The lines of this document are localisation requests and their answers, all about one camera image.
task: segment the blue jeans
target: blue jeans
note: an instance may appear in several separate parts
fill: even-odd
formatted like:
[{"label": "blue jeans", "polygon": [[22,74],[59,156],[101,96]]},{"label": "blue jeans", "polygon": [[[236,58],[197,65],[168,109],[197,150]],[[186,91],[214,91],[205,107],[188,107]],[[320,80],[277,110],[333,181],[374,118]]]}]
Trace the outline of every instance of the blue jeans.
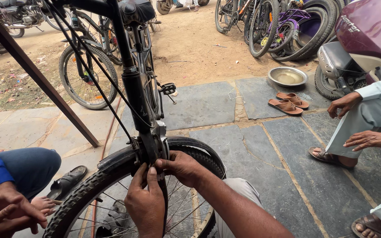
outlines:
[{"label": "blue jeans", "polygon": [[50,183],[61,166],[55,150],[41,147],[0,152],[0,159],[13,176],[17,190],[29,201]]}]

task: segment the flip-flop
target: flip-flop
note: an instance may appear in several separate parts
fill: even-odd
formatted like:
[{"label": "flip-flop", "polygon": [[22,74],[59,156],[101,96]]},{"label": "flip-flop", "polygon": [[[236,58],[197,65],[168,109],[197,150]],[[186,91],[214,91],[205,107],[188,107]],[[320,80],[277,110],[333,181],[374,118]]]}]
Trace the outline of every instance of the flip-flop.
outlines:
[{"label": "flip-flop", "polygon": [[317,154],[317,156],[313,155],[314,149],[317,149],[318,147],[310,147],[308,149],[308,152],[318,161],[329,163],[329,164],[336,164],[339,165],[345,169],[353,169],[354,167],[349,167],[344,164],[342,164],[339,161],[339,158],[335,154],[326,153],[325,149],[321,149],[321,152]]},{"label": "flip-flop", "polygon": [[369,228],[373,230],[377,235],[381,235],[381,222],[378,222],[376,219],[374,219],[373,215],[369,214],[367,216],[360,217],[356,219],[351,225],[352,232],[354,232],[355,235],[357,235],[359,238],[366,238],[361,234],[361,232],[356,230],[355,225],[357,223],[363,225],[364,230]]},{"label": "flip-flop", "polygon": [[280,100],[287,99],[287,100],[291,101],[293,104],[295,104],[295,106],[302,108],[302,109],[308,109],[308,107],[310,106],[307,102],[300,99],[299,96],[294,94],[294,93],[289,93],[289,94],[277,93],[276,97]]},{"label": "flip-flop", "polygon": [[268,100],[268,105],[277,108],[278,110],[290,116],[299,116],[304,110],[297,108],[291,101],[285,99],[277,101],[275,99]]},{"label": "flip-flop", "polygon": [[124,201],[115,201],[110,211],[103,220],[103,225],[98,227],[95,238],[111,237],[122,230],[125,226],[129,214],[124,206]]},{"label": "flip-flop", "polygon": [[61,200],[61,198],[66,197],[70,189],[78,184],[87,172],[88,168],[84,165],[77,166],[76,168],[70,170],[70,172],[54,181],[51,185],[51,191],[48,193],[47,198],[52,200]]}]

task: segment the kickstand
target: kickstand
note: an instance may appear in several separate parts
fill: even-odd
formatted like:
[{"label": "kickstand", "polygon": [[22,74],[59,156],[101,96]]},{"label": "kickstand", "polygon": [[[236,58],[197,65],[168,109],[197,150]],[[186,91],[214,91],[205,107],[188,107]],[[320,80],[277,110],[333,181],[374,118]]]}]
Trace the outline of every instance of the kickstand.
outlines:
[{"label": "kickstand", "polygon": [[41,30],[39,27],[36,27],[36,28],[38,28],[38,30],[40,30],[41,32],[44,32],[44,30]]},{"label": "kickstand", "polygon": [[[236,26],[237,26],[237,28],[238,28],[239,30],[241,30],[237,24],[236,24]],[[241,32],[243,32],[243,31],[241,31]]]},{"label": "kickstand", "polygon": [[175,102],[170,95],[167,96],[173,101],[173,104],[177,104],[177,102]]}]

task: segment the orange hose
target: orange hose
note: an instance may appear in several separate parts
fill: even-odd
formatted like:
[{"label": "orange hose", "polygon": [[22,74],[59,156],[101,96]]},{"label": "orange hose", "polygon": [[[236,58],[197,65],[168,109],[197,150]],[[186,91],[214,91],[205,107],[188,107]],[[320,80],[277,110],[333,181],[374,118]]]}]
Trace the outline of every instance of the orange hose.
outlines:
[{"label": "orange hose", "polygon": [[[119,99],[119,102],[117,103],[116,113],[119,110],[120,101],[121,101],[121,98]],[[107,147],[108,138],[110,137],[110,132],[111,132],[111,129],[113,128],[113,125],[114,125],[114,119],[116,119],[116,117],[113,115],[113,119],[111,120],[110,128],[108,130],[107,137],[105,138],[105,142],[103,145],[103,152],[101,154],[101,158],[99,159],[99,161],[103,160],[103,158],[104,158],[105,148]],[[92,210],[91,238],[95,237],[95,219],[97,218],[97,207],[95,207],[96,205],[97,205],[97,201],[94,200],[93,201],[93,210]]]}]

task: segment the brown sandal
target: brown sandal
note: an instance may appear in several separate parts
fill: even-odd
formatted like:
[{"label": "brown sandal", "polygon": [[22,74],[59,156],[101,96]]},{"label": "brown sandal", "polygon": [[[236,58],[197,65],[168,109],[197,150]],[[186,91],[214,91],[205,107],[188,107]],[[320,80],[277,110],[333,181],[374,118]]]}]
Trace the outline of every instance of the brown sandal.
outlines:
[{"label": "brown sandal", "polygon": [[379,238],[381,238],[381,221],[380,221],[380,219],[375,219],[374,216],[370,214],[367,216],[360,217],[352,223],[351,229],[355,233],[355,235],[357,235],[360,238],[366,238],[366,236],[362,235],[362,232],[357,231],[357,229],[355,228],[355,225],[357,223],[363,225],[364,230],[369,228],[370,230],[374,231],[374,233],[376,233],[376,235]]},{"label": "brown sandal", "polygon": [[307,102],[301,100],[299,98],[299,96],[294,94],[294,93],[289,93],[289,94],[277,93],[276,97],[280,100],[287,99],[287,100],[291,101],[293,104],[295,104],[295,106],[302,108],[302,109],[308,109],[308,107],[310,106]]},{"label": "brown sandal", "polygon": [[286,113],[287,115],[291,116],[299,116],[303,112],[302,109],[297,108],[291,101],[289,100],[282,100],[277,101],[275,99],[268,100],[268,105],[277,108],[278,110]]},{"label": "brown sandal", "polygon": [[310,154],[318,161],[321,161],[321,162],[325,162],[325,163],[330,163],[330,164],[336,164],[336,165],[339,165],[345,169],[353,169],[353,167],[349,167],[349,166],[346,166],[344,164],[342,164],[340,161],[339,161],[339,158],[337,157],[337,155],[335,154],[330,154],[330,153],[326,153],[325,149],[322,149],[320,153],[318,153],[317,156],[313,155],[313,152],[314,152],[314,149],[317,149],[318,147],[310,147],[308,149],[308,152],[310,152]]}]

